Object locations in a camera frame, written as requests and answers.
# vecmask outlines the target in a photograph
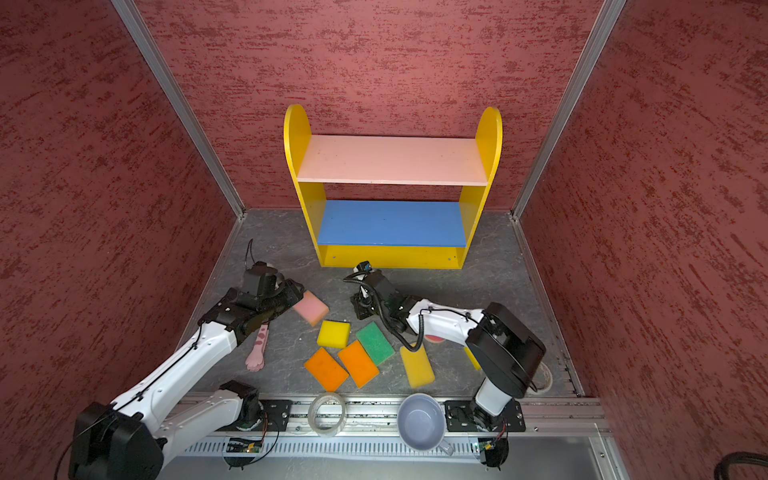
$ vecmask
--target gray marble surface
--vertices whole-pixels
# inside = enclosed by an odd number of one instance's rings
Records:
[[[244,256],[248,240],[253,238],[256,260],[273,264],[286,278],[302,283],[329,308],[327,319],[345,320],[352,324],[350,342],[355,332],[372,319],[395,347],[396,354],[379,366],[380,374],[358,389],[351,378],[339,388],[342,394],[407,395],[414,392],[408,384],[399,345],[381,326],[378,317],[355,318],[349,297],[355,288],[342,282],[351,269],[322,268],[300,210],[251,210],[233,247],[224,273],[216,288],[206,298],[210,308],[230,286],[239,286],[245,268]],[[535,298],[507,214],[483,213],[475,239],[462,270],[387,269],[384,274],[404,293],[423,296],[433,302],[461,308],[483,308],[491,301],[506,305],[546,345],[545,363],[550,367],[553,386],[546,396],[574,396],[568,373],[560,360],[554,334]],[[323,391],[303,364],[318,350],[319,325],[311,327],[290,310],[270,324],[265,352],[265,366],[249,372],[245,358],[253,348],[256,336],[224,357],[192,388],[195,392],[213,392],[228,380],[235,379],[256,386],[264,395],[316,395]],[[426,343],[427,355],[435,372],[434,383],[419,389],[434,396],[472,396],[483,380],[469,362],[464,349],[454,343]],[[328,349],[338,360],[338,349]],[[541,373],[536,383],[544,382]]]

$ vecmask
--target shelf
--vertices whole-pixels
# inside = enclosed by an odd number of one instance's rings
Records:
[[[327,200],[318,245],[466,247],[458,202]]]
[[[328,184],[488,185],[474,138],[312,135],[296,177]]]

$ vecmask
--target mug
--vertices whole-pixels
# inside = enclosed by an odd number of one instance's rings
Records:
[[[414,393],[397,410],[397,432],[414,450],[427,452],[439,448],[446,455],[453,455],[453,447],[443,440],[445,428],[445,413],[429,395]]]

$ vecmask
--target yellow shelf side panel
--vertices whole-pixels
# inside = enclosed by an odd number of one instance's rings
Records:
[[[301,168],[301,162],[304,160],[304,154],[310,144],[311,137],[310,120],[306,116],[304,107],[299,104],[288,107],[283,123],[283,142],[286,148],[288,170],[290,170],[290,176],[293,179],[293,186],[296,187],[296,194],[299,196],[306,225],[310,228],[310,236],[317,257],[320,260],[320,265],[323,265],[326,248],[317,244],[317,237],[320,234],[320,226],[323,224],[323,214],[326,210],[326,189],[323,184],[299,182],[296,176]]]
[[[464,223],[464,235],[467,236],[467,246],[456,249],[458,250],[458,268],[464,266],[469,245],[472,243],[472,237],[475,235],[475,230],[480,222],[482,209],[488,199],[488,192],[491,191],[491,185],[496,176],[498,161],[502,156],[502,114],[497,108],[488,107],[485,109],[482,117],[480,117],[475,141],[480,150],[485,174],[488,176],[488,185],[486,187],[463,187],[462,195],[458,199],[462,212],[462,222]]]

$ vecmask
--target pink sponge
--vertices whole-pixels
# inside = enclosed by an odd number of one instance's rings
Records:
[[[293,309],[299,315],[304,317],[311,326],[317,325],[317,323],[322,320],[325,315],[328,315],[328,312],[330,311],[328,306],[321,302],[320,299],[314,296],[309,290],[304,292],[304,298],[294,305]]]

